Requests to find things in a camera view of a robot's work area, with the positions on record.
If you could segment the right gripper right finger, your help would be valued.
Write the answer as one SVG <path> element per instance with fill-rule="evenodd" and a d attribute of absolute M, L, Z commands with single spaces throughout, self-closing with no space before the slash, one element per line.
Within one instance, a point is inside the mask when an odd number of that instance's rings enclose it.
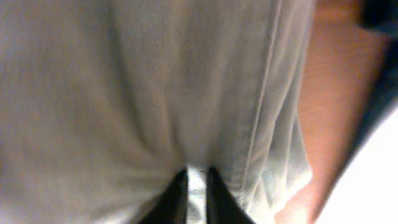
<path fill-rule="evenodd" d="M 206 180 L 207 224 L 254 224 L 235 202 L 214 167 L 209 168 Z"/>

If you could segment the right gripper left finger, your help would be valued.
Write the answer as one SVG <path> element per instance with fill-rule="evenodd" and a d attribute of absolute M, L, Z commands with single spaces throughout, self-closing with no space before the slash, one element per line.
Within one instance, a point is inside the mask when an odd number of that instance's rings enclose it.
<path fill-rule="evenodd" d="M 155 207 L 139 224 L 186 224 L 188 203 L 187 171 L 179 172 Z"/>

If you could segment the olive green shorts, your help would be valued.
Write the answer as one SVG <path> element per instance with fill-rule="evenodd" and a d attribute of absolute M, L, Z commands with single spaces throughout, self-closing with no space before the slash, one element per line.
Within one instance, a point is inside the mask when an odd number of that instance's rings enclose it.
<path fill-rule="evenodd" d="M 312 178 L 298 100 L 315 3 L 2 1 L 1 222 L 139 222 L 214 167 L 255 223 Z"/>

